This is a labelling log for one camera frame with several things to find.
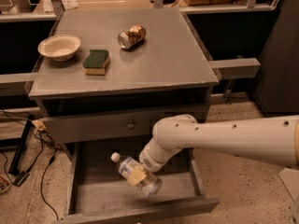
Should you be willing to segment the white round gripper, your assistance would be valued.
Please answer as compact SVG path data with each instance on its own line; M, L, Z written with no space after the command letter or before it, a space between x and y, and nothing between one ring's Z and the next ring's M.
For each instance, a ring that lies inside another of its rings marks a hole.
M139 161L152 173L160 171L166 164L164 154L152 147L144 147L139 154ZM147 177L147 170L142 165L136 166L127 178L130 186L136 186Z

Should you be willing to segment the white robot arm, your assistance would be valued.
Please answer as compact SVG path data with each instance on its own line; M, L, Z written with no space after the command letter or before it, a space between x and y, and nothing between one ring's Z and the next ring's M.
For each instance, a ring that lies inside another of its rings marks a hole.
M138 161L160 171L184 148L210 149L284 166L299 164L299 117L199 123L188 114L160 119Z

